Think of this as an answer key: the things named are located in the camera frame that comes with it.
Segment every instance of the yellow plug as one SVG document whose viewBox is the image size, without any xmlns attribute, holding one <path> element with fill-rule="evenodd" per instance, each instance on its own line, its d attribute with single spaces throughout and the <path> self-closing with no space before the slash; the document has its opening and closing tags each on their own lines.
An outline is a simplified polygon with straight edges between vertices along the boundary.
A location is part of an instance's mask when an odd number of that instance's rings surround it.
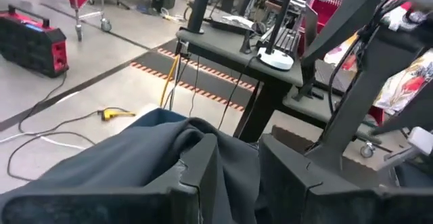
<svg viewBox="0 0 433 224">
<path fill-rule="evenodd" d="M 101 119 L 104 122 L 107 122 L 117 116 L 135 116 L 135 113 L 132 112 L 118 112 L 115 110 L 111 110 L 111 109 L 105 109 L 102 111 L 99 111 L 98 114 L 101 115 Z"/>
</svg>

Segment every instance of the keyboard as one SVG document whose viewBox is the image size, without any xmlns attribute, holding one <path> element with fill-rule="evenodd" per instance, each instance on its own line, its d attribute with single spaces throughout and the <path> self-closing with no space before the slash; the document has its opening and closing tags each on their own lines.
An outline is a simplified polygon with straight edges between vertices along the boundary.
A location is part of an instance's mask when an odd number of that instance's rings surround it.
<svg viewBox="0 0 433 224">
<path fill-rule="evenodd" d="M 257 43 L 258 47 L 266 47 L 271 38 L 273 28 L 270 28 Z M 296 55 L 300 35 L 298 32 L 289 28 L 280 28 L 275 40 L 274 48 L 288 55 Z"/>
</svg>

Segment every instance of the caster wheel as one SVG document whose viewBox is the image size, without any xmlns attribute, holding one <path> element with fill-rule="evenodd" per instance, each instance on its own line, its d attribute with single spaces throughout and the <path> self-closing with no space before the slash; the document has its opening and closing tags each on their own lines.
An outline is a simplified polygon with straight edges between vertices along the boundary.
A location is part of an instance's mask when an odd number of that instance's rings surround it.
<svg viewBox="0 0 433 224">
<path fill-rule="evenodd" d="M 371 158 L 374 155 L 375 147 L 371 142 L 365 143 L 363 147 L 361 147 L 361 155 L 364 158 Z"/>
<path fill-rule="evenodd" d="M 111 26 L 111 23 L 108 19 L 104 18 L 103 20 L 101 20 L 101 29 L 104 32 L 110 32 L 111 31 L 112 26 Z"/>
<path fill-rule="evenodd" d="M 83 40 L 83 31 L 81 30 L 81 25 L 75 26 L 75 31 L 78 41 L 81 42 Z"/>
</svg>

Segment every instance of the black handle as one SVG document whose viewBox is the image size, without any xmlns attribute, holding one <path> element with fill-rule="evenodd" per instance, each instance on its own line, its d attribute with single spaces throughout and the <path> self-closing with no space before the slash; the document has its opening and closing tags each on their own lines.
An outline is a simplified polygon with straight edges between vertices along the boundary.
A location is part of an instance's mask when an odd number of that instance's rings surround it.
<svg viewBox="0 0 433 224">
<path fill-rule="evenodd" d="M 18 10 L 22 13 L 25 13 L 25 14 L 28 14 L 28 15 L 33 16 L 35 18 L 41 19 L 42 20 L 42 27 L 43 28 L 49 28 L 49 19 L 48 18 L 44 18 L 43 16 L 40 16 L 38 14 L 32 13 L 30 11 L 24 10 L 20 7 L 16 7 L 16 6 L 10 5 L 10 4 L 8 5 L 8 10 L 9 10 L 9 14 L 11 14 L 11 15 L 15 14 L 16 10 Z"/>
</svg>

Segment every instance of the striped floor marking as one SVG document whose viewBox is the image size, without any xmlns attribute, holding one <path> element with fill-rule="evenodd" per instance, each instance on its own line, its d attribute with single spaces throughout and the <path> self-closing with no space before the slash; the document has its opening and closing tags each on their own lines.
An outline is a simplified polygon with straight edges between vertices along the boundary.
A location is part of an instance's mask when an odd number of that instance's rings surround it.
<svg viewBox="0 0 433 224">
<path fill-rule="evenodd" d="M 167 56 L 169 58 L 172 58 L 172 59 L 174 59 L 176 57 L 176 55 L 173 52 L 167 51 L 167 50 L 165 50 L 163 48 L 158 48 L 158 53 L 161 53 L 162 55 L 165 55 L 165 56 Z M 188 60 L 186 58 L 182 58 L 181 61 L 183 63 L 188 63 L 189 65 L 194 66 L 194 67 L 197 67 L 197 65 L 198 65 L 198 68 L 200 68 L 202 70 L 205 70 L 207 73 L 210 73 L 210 74 L 212 74 L 212 75 L 214 75 L 216 77 L 219 77 L 220 79 L 223 79 L 225 81 L 228 81 L 230 83 L 234 83 L 234 84 L 237 83 L 237 79 L 235 79 L 235 78 L 233 78 L 233 77 L 231 77 L 231 76 L 229 76 L 229 75 L 227 75 L 225 73 L 219 72 L 219 71 L 217 71 L 217 70 L 215 70 L 213 68 L 209 68 L 209 67 L 207 67 L 205 65 L 198 64 L 198 62 L 196 62 L 194 60 Z M 254 85 L 251 85 L 251 84 L 243 82 L 243 81 L 239 82 L 238 87 L 247 89 L 247 90 L 249 90 L 251 92 L 253 92 L 253 90 L 254 90 Z"/>
<path fill-rule="evenodd" d="M 167 74 L 162 74 L 161 72 L 152 70 L 151 68 L 143 66 L 143 65 L 141 65 L 141 64 L 139 64 L 137 62 L 131 62 L 131 66 L 134 67 L 134 68 L 140 69 L 140 70 L 142 70 L 142 71 L 144 71 L 146 73 L 149 73 L 149 74 L 152 74 L 154 76 L 157 76 L 160 79 L 167 79 L 167 77 L 168 77 Z M 219 97 L 217 95 L 213 95 L 213 94 L 211 94 L 211 93 L 209 93 L 207 91 L 204 91 L 204 90 L 202 90 L 200 88 L 195 88 L 194 89 L 193 85 L 189 85 L 189 84 L 184 83 L 182 81 L 179 81 L 177 83 L 177 85 L 180 86 L 180 87 L 183 87 L 185 89 L 188 89 L 190 91 L 193 91 L 193 92 L 195 90 L 198 95 L 202 95 L 202 96 L 204 96 L 204 97 L 206 97 L 208 99 L 211 99 L 213 101 L 219 102 L 219 103 L 221 103 L 223 105 L 227 105 L 227 100 L 226 99 L 223 99 L 223 98 L 221 98 L 221 97 Z M 231 107 L 233 109 L 236 109 L 236 110 L 238 110 L 240 112 L 244 111 L 244 107 L 243 106 L 237 105 L 237 104 L 235 104 L 233 102 L 230 102 L 229 107 Z"/>
</svg>

